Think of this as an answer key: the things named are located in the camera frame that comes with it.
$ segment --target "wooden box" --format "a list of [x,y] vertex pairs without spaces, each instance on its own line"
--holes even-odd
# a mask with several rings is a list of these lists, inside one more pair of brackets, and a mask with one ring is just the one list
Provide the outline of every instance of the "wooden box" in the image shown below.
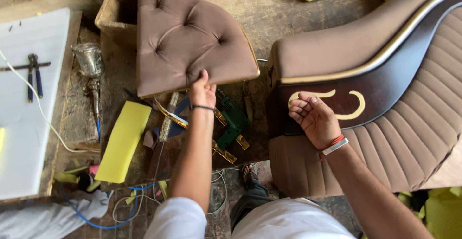
[[136,48],[138,0],[104,0],[95,25],[117,44]]

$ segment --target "white foam sheet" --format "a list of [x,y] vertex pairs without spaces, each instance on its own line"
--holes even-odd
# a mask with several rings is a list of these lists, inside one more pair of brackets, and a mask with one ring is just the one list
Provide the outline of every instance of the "white foam sheet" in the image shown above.
[[[51,121],[69,30],[69,9],[0,24],[0,49],[8,62],[27,65],[35,53],[41,67],[43,113]],[[0,67],[7,66],[0,59]],[[18,70],[27,80],[27,69]],[[34,89],[37,90],[35,70]],[[36,195],[50,127],[38,108],[37,98],[27,102],[27,85],[12,71],[0,71],[0,127],[5,128],[0,152],[0,200]]]

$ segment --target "pliers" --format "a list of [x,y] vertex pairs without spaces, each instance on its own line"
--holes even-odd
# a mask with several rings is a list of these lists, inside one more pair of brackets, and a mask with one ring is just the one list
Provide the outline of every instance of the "pliers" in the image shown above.
[[[40,77],[40,71],[38,70],[38,63],[37,63],[37,55],[34,53],[29,54],[27,56],[29,58],[29,75],[27,77],[27,81],[34,86],[34,82],[32,81],[32,70],[35,68],[35,78],[37,81],[37,94],[39,98],[43,97],[43,90],[42,90],[42,79]],[[34,94],[30,86],[27,86],[27,101],[30,103],[34,100]]]

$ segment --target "green power drill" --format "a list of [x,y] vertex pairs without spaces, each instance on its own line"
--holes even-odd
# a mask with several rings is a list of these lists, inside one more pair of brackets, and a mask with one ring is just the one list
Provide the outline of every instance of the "green power drill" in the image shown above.
[[251,123],[239,107],[222,90],[217,89],[216,94],[221,100],[221,114],[228,121],[225,134],[217,140],[218,147],[225,150]]

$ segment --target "spray paint gun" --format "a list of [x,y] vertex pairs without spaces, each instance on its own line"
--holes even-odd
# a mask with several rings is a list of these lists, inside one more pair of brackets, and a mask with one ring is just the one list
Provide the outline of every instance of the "spray paint gun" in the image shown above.
[[100,111],[99,111],[99,78],[104,72],[101,48],[97,43],[82,43],[73,45],[72,51],[80,64],[81,73],[90,77],[87,86],[93,94],[93,108],[96,118],[98,137],[101,138]]

